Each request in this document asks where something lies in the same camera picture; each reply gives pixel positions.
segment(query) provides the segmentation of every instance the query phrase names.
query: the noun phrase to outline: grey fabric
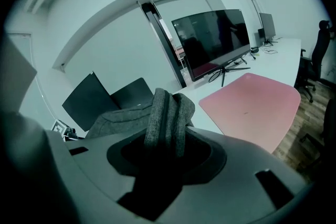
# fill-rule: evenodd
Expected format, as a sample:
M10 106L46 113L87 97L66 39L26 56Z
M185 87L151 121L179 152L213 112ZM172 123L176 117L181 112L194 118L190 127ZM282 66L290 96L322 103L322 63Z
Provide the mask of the grey fabric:
M100 115L86 138L145 129L146 148L156 147L165 106L165 90L157 88L152 103ZM182 157L185 144L185 127L192 126L194 103L184 94L169 94L166 118L165 146L175 157Z

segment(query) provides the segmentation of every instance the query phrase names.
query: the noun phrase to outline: black rectangular hole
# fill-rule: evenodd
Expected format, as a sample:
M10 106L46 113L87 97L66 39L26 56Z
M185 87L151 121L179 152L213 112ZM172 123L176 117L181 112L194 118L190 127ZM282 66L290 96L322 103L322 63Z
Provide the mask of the black rectangular hole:
M277 209L293 199L293 194L272 171L257 172L256 177Z
M69 150L69 152L72 156L83 153L85 151L88 151L88 149L86 147L83 147L83 146L76 147L76 148L73 148L73 149Z

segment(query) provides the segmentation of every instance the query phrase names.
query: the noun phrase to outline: desk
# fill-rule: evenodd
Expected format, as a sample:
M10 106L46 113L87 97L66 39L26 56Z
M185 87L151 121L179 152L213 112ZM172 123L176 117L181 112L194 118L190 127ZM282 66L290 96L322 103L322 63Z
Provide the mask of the desk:
M247 65L241 63L238 67L251 67L251 69L225 73L224 86L240 78L245 73L254 73L294 86L300 63L301 40L282 38L277 41L278 43L274 43L275 45L269 48L278 51L277 54L267 54L262 49L259 49L259 56L256 56L256 60L250 54L246 55L244 59L247 61ZM209 76L206 76L178 91L186 95L195 104L195 113L192 117L194 126L219 134L222 132L200 107L198 102L221 88L221 76L210 83L208 83Z

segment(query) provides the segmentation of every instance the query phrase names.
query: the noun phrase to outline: computer monitor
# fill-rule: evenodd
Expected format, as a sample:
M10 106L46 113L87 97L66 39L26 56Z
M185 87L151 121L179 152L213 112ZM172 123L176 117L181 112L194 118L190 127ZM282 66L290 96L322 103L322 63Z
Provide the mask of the computer monitor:
M272 15L267 13L260 13L260 18L264 28L265 41L272 40L272 37L275 36L275 27Z
M244 17L238 9L194 14L172 24L184 49L192 81L250 51Z
M88 131L99 115L119 110L94 72L83 79L62 106L83 131Z

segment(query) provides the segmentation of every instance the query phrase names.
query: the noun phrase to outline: black office chair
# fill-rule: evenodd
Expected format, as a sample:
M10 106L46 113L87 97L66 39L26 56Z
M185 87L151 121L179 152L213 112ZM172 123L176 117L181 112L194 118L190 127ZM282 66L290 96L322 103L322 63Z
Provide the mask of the black office chair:
M306 134L303 138L300 139L300 142L303 143L307 138L308 140L316 147L320 152L320 156L313 161L306 169L314 166L323 159L330 159L330 155L333 154L335 149L335 137L336 137L336 101L330 99L327 105L326 113L324 115L323 123L323 132L321 134L324 146L310 134Z
M308 82L308 79L313 81L320 79L322 59L330 42L329 21L322 20L319 26L319 35L311 59L304 57L303 52L306 50L301 49L300 67L296 82L296 88L304 88L310 97L309 102L311 103L313 102L313 96L308 86L312 86L313 91L316 91L316 88L315 85Z

